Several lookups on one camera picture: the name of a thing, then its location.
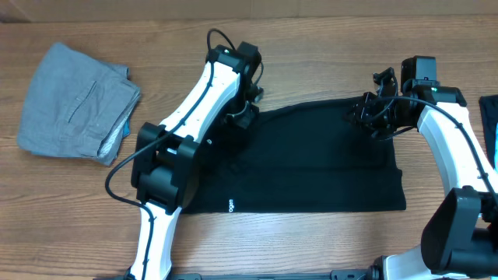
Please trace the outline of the black t-shirt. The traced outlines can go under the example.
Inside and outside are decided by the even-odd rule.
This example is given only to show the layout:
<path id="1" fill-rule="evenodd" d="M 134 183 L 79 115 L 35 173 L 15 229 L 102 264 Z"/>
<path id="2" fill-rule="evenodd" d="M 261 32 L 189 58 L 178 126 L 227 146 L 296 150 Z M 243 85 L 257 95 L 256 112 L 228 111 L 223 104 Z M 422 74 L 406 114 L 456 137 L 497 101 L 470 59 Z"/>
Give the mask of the black t-shirt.
<path id="1" fill-rule="evenodd" d="M 262 112 L 248 128 L 210 128 L 186 213 L 405 210 L 393 143 L 347 122 L 354 105 L 299 103 Z"/>

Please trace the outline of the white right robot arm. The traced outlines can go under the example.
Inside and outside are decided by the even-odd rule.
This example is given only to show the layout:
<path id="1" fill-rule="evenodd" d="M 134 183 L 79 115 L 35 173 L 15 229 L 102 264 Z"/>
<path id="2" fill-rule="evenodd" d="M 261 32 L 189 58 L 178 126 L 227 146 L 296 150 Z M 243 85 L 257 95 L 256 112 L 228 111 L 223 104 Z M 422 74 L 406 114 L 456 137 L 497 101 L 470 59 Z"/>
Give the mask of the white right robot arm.
<path id="1" fill-rule="evenodd" d="M 420 244 L 379 257 L 365 279 L 478 279 L 497 276 L 497 172 L 483 152 L 457 87 L 442 86 L 434 57 L 414 56 L 373 74 L 346 119 L 376 140 L 416 129 L 434 156 L 445 198 Z"/>

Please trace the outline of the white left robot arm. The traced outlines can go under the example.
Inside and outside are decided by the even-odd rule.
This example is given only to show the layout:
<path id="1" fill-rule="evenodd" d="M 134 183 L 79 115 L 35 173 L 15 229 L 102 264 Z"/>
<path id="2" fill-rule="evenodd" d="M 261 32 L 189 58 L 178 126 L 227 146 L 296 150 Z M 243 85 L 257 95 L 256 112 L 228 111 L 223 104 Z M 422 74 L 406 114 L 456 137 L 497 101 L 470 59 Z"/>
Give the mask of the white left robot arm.
<path id="1" fill-rule="evenodd" d="M 182 104 L 160 124 L 141 127 L 131 178 L 141 229 L 128 279 L 168 278 L 177 220 L 199 185 L 198 150 L 210 128 L 247 128 L 255 119 L 253 102 L 262 90 L 252 77 L 260 67 L 253 44 L 209 50 L 202 76 Z"/>

